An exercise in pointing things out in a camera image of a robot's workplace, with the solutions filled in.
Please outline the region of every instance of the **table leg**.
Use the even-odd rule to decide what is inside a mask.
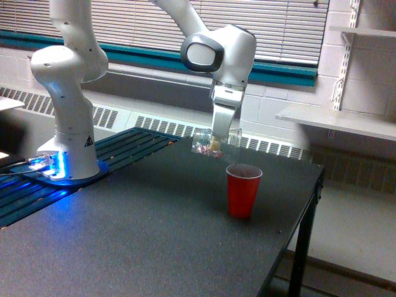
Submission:
[[[314,224],[316,204],[319,199],[320,189],[321,185],[318,183],[317,189],[314,193],[314,197],[309,204],[309,207],[304,214],[301,223],[299,224],[296,252],[289,284],[289,297],[298,297],[301,291],[301,285],[303,284],[304,267],[308,256],[309,241],[311,239],[312,226]]]

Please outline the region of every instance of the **clear plastic cup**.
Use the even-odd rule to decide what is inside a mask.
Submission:
[[[236,164],[226,169],[228,175],[228,213],[249,218],[256,200],[262,171],[252,165]]]
[[[241,145],[242,130],[230,130],[228,138],[218,139],[211,129],[196,129],[192,137],[191,151],[215,158],[226,158],[236,163]]]

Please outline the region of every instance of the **blue metal rail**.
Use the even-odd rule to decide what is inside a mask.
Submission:
[[[134,163],[179,140],[179,137],[132,128],[95,143],[97,157],[109,165],[110,173]],[[60,189],[24,176],[0,178],[0,228],[66,197],[75,189]]]

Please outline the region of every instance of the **cable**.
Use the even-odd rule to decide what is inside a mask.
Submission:
[[[21,175],[21,174],[39,172],[39,171],[43,171],[43,170],[47,170],[47,168],[40,168],[40,169],[37,169],[37,170],[21,171],[21,172],[15,172],[15,173],[3,173],[3,174],[0,174],[0,176],[14,176],[14,175]]]
[[[20,165],[25,165],[25,164],[28,164],[28,163],[29,163],[28,161],[22,161],[22,162],[18,162],[18,163],[14,163],[14,164],[11,164],[11,165],[8,165],[8,166],[1,167],[0,170],[3,171],[5,169],[11,169],[13,167],[20,166]]]

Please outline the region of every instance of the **blue led light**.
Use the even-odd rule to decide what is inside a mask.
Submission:
[[[66,168],[65,168],[65,163],[64,163],[64,156],[62,152],[58,152],[58,176],[60,178],[64,178],[66,175]]]

